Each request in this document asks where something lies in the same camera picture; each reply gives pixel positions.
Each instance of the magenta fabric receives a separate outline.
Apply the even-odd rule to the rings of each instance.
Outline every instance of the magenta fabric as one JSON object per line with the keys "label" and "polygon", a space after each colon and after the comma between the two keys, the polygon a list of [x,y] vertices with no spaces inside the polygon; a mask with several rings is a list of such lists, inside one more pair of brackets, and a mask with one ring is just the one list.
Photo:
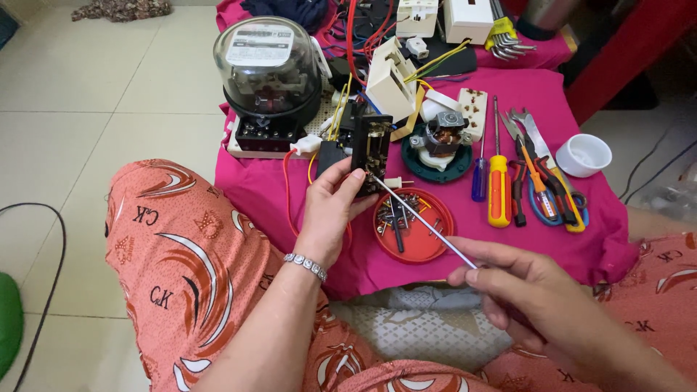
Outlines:
{"label": "magenta fabric", "polygon": [[[240,7],[239,0],[223,0],[217,5],[217,15],[215,22],[220,31],[225,30],[233,23],[251,17],[250,13]],[[336,5],[333,1],[329,2],[329,12],[324,20],[325,26],[317,31],[315,37],[319,40],[320,45],[328,46],[328,43],[339,43],[345,46],[346,43],[337,41],[329,34],[324,34],[329,27],[331,15],[334,15]],[[533,41],[529,38],[521,36],[524,45],[536,45],[537,50],[527,51],[525,56],[520,56],[517,60],[504,61],[497,59],[490,52],[487,52],[483,46],[476,45],[477,66],[482,68],[499,68],[499,69],[520,69],[520,68],[543,68],[553,70],[561,63],[566,62],[572,55],[569,46],[566,44],[561,33],[548,41]]]}
{"label": "magenta fabric", "polygon": [[[451,98],[457,98],[462,87],[486,91],[489,93],[489,105],[492,105],[493,95],[497,94],[500,110],[527,107],[552,152],[556,152],[566,140],[579,133],[579,127],[564,97],[562,75],[549,70],[490,68],[479,69],[471,75],[470,80],[458,84],[435,81],[433,87]],[[221,108],[228,114],[225,124],[227,129],[227,122],[234,119],[234,113],[225,104]],[[487,138],[484,147],[486,157],[496,153],[493,127],[490,106],[487,110]],[[512,139],[502,124],[499,128],[501,153],[510,158],[515,157]],[[218,153],[215,185],[281,251],[292,251],[295,236],[286,219],[282,161],[237,160],[225,149],[228,141],[229,131],[226,131]],[[478,146],[479,144],[475,145],[476,151],[479,151]],[[297,227],[302,226],[305,189],[308,186],[307,165],[307,160],[291,160],[289,163],[291,212]],[[471,169],[460,179],[445,185],[428,183],[414,176],[403,164],[399,143],[390,146],[388,161],[388,177],[396,176],[414,180],[414,186],[439,197],[452,212],[457,235],[544,253],[554,258],[581,283],[593,285],[602,279],[617,282],[636,261],[638,246],[627,243],[626,209],[613,194],[602,173],[587,179],[572,179],[574,186],[589,200],[590,225],[582,234],[570,234],[563,227],[543,225],[533,215],[527,200],[523,202],[523,212],[528,219],[526,227],[518,228],[511,224],[505,229],[495,229],[487,223],[487,204],[473,202],[470,198]],[[420,266],[405,265],[391,259],[380,249],[374,237],[368,212],[354,220],[353,246],[349,252],[343,252],[331,268],[324,289],[334,299],[349,299],[386,287],[444,279],[461,264],[462,261],[449,250],[434,261]]]}

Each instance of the sticker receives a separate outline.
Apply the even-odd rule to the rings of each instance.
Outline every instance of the sticker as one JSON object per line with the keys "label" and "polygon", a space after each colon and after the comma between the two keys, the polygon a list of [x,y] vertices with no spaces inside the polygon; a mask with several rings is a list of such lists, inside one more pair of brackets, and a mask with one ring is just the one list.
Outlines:
{"label": "sticker", "polygon": [[233,66],[279,66],[291,54],[293,37],[280,24],[245,24],[233,32],[225,59]]}

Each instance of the green object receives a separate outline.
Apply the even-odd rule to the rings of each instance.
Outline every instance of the green object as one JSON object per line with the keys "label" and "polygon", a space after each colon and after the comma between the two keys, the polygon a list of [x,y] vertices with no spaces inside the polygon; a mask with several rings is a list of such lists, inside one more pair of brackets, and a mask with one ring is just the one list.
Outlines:
{"label": "green object", "polygon": [[0,379],[12,366],[22,344],[24,313],[17,283],[0,272]]}
{"label": "green object", "polygon": [[414,131],[401,139],[401,159],[404,164],[416,174],[417,177],[439,183],[458,179],[465,174],[467,169],[472,165],[472,147],[464,146],[457,149],[455,158],[447,165],[444,172],[424,165],[419,159],[419,151],[412,148],[409,144],[411,135],[423,135],[426,130],[426,124],[422,123],[414,127]]}

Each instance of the bracelet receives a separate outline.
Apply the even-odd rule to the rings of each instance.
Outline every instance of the bracelet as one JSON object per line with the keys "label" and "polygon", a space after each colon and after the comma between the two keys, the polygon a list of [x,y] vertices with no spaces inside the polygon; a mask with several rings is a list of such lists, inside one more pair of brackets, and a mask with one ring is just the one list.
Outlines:
{"label": "bracelet", "polygon": [[289,253],[286,255],[286,257],[283,258],[283,260],[285,262],[292,262],[299,266],[303,266],[306,269],[309,269],[310,272],[317,275],[317,278],[319,278],[319,280],[321,280],[322,283],[324,283],[327,280],[327,271],[324,271],[324,268],[320,267],[319,264],[313,262],[310,259],[306,259],[301,255]]}

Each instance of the nail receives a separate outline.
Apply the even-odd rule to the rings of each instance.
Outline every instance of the nail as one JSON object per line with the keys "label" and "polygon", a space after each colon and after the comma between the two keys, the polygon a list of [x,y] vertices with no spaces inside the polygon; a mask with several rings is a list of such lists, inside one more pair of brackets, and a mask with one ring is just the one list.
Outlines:
{"label": "nail", "polygon": [[479,275],[479,270],[478,269],[471,269],[467,272],[465,272],[465,280],[467,280],[467,283],[473,284],[477,282],[477,275]]}

